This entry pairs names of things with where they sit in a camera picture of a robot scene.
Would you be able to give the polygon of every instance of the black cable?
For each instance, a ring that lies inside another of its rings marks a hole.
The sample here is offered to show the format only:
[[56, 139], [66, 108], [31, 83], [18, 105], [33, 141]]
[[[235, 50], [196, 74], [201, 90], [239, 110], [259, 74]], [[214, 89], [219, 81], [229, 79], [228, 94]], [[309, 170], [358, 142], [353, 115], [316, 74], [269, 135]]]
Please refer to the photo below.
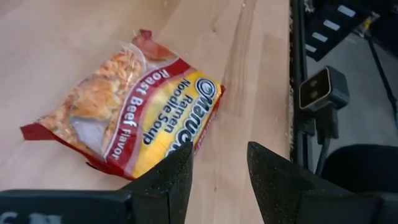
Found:
[[323, 141], [321, 154], [319, 155], [317, 169], [315, 171], [316, 175], [321, 176], [322, 174], [323, 166], [325, 165], [326, 158], [328, 157], [329, 145], [330, 145], [330, 138], [325, 138]]

